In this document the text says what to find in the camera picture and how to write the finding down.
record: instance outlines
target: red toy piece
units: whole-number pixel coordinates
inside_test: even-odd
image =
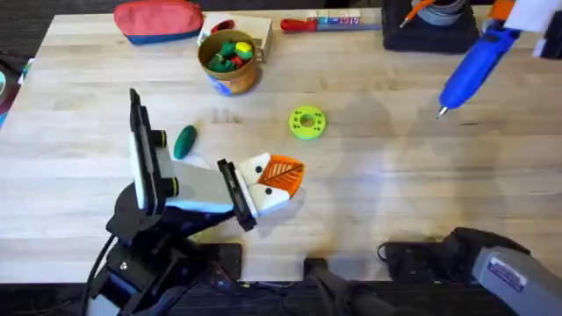
[[[236,69],[240,69],[242,68],[246,62],[242,60],[242,58],[238,57],[238,55],[235,55],[233,57],[229,58],[230,62],[232,62],[234,65],[236,65]]]
[[[214,32],[217,32],[217,31],[232,30],[232,29],[234,29],[234,21],[233,20],[226,20],[226,21],[222,21],[222,22],[218,23],[217,25],[215,25],[214,28],[211,29],[211,34],[213,34]]]

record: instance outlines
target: box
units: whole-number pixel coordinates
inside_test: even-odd
[[[201,28],[201,33],[197,38],[197,45],[201,45],[201,42],[211,34],[211,30],[218,23],[229,19],[234,21],[234,30],[245,32],[254,39],[256,60],[259,62],[266,62],[272,42],[270,18],[244,17],[228,13],[207,13],[205,15],[205,22]]]

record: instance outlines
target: label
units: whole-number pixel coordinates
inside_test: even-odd
[[[521,292],[527,285],[525,276],[496,257],[492,257],[492,260],[488,263],[488,269],[518,292]]]

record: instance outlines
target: orange handle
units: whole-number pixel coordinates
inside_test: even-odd
[[[412,8],[412,10],[410,11],[410,13],[408,13],[408,14],[406,15],[406,20],[408,20],[408,21],[412,20],[412,18],[414,18],[415,14],[416,14],[419,10],[421,10],[421,9],[423,9],[423,8],[425,8],[425,7],[429,6],[429,5],[431,5],[431,4],[433,4],[435,1],[436,1],[436,0],[422,0],[422,1],[420,1],[418,4],[416,4],[416,5],[414,6],[414,8]]]

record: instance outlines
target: sticker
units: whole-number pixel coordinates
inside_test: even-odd
[[[211,83],[213,83],[213,87],[220,93],[225,96],[230,96],[232,93],[230,89],[224,84],[218,81],[216,78],[213,78],[211,75],[208,75],[209,79],[211,79]]]
[[[488,269],[518,292],[521,292],[527,285],[525,276],[496,257],[492,257],[492,260],[488,263]]]

